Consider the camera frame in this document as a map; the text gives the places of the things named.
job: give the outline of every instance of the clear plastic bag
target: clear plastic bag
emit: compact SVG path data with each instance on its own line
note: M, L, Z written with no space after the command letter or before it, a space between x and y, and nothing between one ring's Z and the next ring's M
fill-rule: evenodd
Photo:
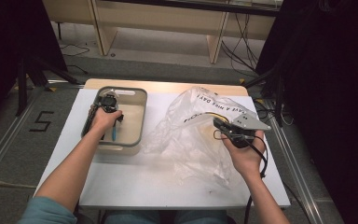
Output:
M144 153L169 155L181 181L198 177L230 187L239 179L234 178L238 175L234 175L236 171L223 142L213 136L213 114L233 120L244 112L255 116L255 112L227 97L193 87L170 104L156 129L143 137L142 148Z

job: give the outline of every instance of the cable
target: cable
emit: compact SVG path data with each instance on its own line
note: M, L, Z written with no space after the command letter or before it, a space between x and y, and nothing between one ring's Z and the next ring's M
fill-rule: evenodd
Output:
M238 46L238 44L236 45L236 47L234 48L234 50L231 50L228 48L228 46L226 45L226 43L224 41L222 41L222 44L223 44L223 47L226 48L224 49L223 48L223 52L225 52L225 54L231 59L231 67L238 72L238 70L236 70L232 64L232 61L236 62L236 63L240 63L242 65L245 65L246 67L248 67L250 70L252 70L253 72L255 72L254 68L251 67L251 65L249 65L248 63L246 63L242 58L240 58L238 55L235 54L235 49L236 47Z
M301 209L303 210L305 216L307 217L307 221L309 222L309 224L312 223L312 222L310 221L310 217L308 216L307 210L305 210L304 204L297 198L297 196L295 195L295 193L289 188L289 186L288 186L286 183L284 183L284 181L282 181L282 183L283 183L284 187L287 188L287 189L290 191L290 193L292 193L293 197L295 197L295 199L296 199L298 205L301 207Z
M216 114L216 113L214 113L214 112L205 112L204 114L212 115L212 116L214 116L214 117L217 117L217 118L221 119L221 120L224 121L224 122L229 123L228 118L226 118L226 117L223 116L223 115L219 115L219 114Z
M88 48L79 47L79 46L73 45L73 44L68 44L68 45L66 45L66 46L64 46L64 47L62 47L62 48L60 48L60 49L66 49L66 48L69 47L69 46L73 46L73 47L76 47L76 48L79 48L79 49L85 49L85 51L80 52L80 53L76 53L76 54L63 54L63 55L65 55L65 56L77 56L77 55L79 55L79 54L83 54L83 53L86 53L86 52L89 52L89 51L90 51L90 49L88 49Z
M81 70L84 74L88 74L89 72L87 72L86 70L82 69L81 67L77 66L77 65L74 65L74 64L71 64L71 65L66 65L67 67L75 67L79 70Z
M255 62L255 65L256 65L258 58L252 52L252 50L249 46L249 42L248 42L248 24L249 24L250 16L249 16L249 14L245 15L245 26L244 26L243 30L241 28L240 20L238 19L237 13L235 13L235 19L237 20L238 27L240 28L241 39L243 39L243 42L246 45L246 53L248 55L249 62L251 63L252 68L255 70L252 60Z
M266 157L263 156L263 154L251 143L249 143L246 139L244 139L246 141L246 143L249 144L249 147L251 147L260 157L261 159L264 161L264 167L260 172L260 176L261 178L264 178L266 176L266 170L267 170L267 165L268 165L268 161L269 161L269 150L267 149L267 145L264 142L264 140L258 136L255 136L255 138L258 138L261 140L261 142L264 144L264 147L266 149ZM251 210L251 205L252 205L252 195L249 196L249 200L248 203L246 204L246 209L245 209L245 217L243 219L243 223L247 224L248 220L249 220L249 213Z
M254 102L254 104L255 104L255 109L256 109L257 114L260 113L260 112L266 112L266 115L265 115L265 116L259 116L260 119L266 119L269 114L270 114L272 117L275 116L275 115L274 115L275 110L273 110L273 109L267 109L263 104L261 104L260 102L258 102L257 99L254 99L253 102Z
M283 120L283 122L287 125L287 126L290 126L294 123L295 119L292 119L290 122L287 122L286 119L284 119L283 117L283 113L281 113L281 118Z

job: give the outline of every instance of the white table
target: white table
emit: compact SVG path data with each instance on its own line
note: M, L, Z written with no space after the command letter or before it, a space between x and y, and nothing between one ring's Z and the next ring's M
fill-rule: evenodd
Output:
M104 86L125 86L124 83L117 81L113 84L101 83ZM147 84L144 87L150 89L150 83L143 82ZM136 81L130 83L130 86L142 87L142 85L137 86ZM171 89L172 93L162 93L161 89L146 91L148 100L143 135L150 133L156 127L165 116L171 101L178 95L174 89ZM96 93L97 89L79 91L39 186L80 140L84 120ZM250 97L229 97L255 110ZM271 153L269 153L266 175L264 181L278 205L290 205ZM135 156L106 155L97 152L89 169L80 205L100 209L228 209L244 207L249 195L243 180L231 189L224 188L212 180L196 177L187 178L179 183L173 174L172 163L162 154L146 154L142 150Z

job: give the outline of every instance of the sleeve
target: sleeve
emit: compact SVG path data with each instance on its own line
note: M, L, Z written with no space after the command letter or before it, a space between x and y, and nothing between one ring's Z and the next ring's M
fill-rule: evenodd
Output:
M25 212L17 224L75 224L75 216L64 206L50 198L35 197L28 202Z

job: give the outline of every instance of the right hand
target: right hand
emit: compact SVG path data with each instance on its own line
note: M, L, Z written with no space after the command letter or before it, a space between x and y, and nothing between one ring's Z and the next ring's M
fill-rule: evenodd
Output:
M118 119L118 117L120 117L121 114L122 114L121 110L118 110L114 113L106 113L100 107L95 113L95 117L94 120L92 121L90 129L101 130L104 133L108 128L113 127L116 119Z
M256 131L255 136L264 139L264 132ZM222 134L222 139L223 144L226 146L231 156L235 169L243 177L250 177L254 175L260 176L261 158L251 147L237 148L224 134ZM255 140L253 141L253 145L261 153L264 153L264 151L266 150L264 143L258 138L255 138Z

